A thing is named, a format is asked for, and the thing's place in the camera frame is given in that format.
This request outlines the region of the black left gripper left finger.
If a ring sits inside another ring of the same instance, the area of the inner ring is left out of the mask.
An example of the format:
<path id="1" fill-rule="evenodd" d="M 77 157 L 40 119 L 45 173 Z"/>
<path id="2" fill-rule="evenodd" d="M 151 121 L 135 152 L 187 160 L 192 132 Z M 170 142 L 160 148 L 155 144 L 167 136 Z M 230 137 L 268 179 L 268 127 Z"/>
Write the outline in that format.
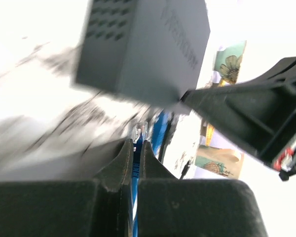
<path id="1" fill-rule="evenodd" d="M 0 172 L 0 237 L 130 237 L 133 142 Z"/>

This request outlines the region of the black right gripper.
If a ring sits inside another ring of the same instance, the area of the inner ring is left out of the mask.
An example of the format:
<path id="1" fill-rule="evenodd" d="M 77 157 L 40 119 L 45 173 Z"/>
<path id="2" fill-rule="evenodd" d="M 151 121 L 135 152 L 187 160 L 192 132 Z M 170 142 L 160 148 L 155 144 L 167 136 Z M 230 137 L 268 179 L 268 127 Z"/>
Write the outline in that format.
<path id="1" fill-rule="evenodd" d="M 296 57 L 235 85 L 190 90 L 182 102 L 246 153 L 296 175 Z"/>

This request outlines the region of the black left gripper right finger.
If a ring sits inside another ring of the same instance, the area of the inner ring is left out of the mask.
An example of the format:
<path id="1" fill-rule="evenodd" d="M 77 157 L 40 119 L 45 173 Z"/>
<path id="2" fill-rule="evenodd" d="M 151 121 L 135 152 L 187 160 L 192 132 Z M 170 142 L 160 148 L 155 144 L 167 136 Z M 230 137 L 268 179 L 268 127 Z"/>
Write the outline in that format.
<path id="1" fill-rule="evenodd" d="M 267 231 L 248 185 L 231 179 L 177 179 L 141 151 L 138 184 L 141 237 L 265 237 Z"/>

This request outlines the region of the blue ethernet cable long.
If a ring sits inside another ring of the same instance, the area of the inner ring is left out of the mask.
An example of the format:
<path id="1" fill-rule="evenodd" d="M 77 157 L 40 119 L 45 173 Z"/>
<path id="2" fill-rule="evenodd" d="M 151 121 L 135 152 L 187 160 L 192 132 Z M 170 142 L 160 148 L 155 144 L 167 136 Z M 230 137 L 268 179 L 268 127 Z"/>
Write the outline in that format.
<path id="1" fill-rule="evenodd" d="M 132 140 L 134 145 L 133 152 L 133 168 L 132 168 L 132 213 L 133 213 L 133 235 L 132 237 L 138 236 L 138 217 L 137 217 L 137 206 L 138 206 L 138 181 L 139 181 L 139 170 L 140 170 L 140 155 L 143 142 L 146 140 L 148 133 L 148 123 L 146 121 L 139 122 L 134 126 L 132 132 Z"/>

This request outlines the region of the black network switch box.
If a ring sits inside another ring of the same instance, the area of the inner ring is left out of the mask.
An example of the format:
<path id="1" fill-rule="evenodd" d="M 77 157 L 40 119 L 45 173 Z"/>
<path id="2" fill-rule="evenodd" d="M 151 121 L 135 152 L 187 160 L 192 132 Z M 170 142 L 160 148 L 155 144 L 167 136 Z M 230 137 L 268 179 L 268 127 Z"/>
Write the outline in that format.
<path id="1" fill-rule="evenodd" d="M 203 0 L 93 0 L 74 81 L 189 114 L 209 35 Z"/>

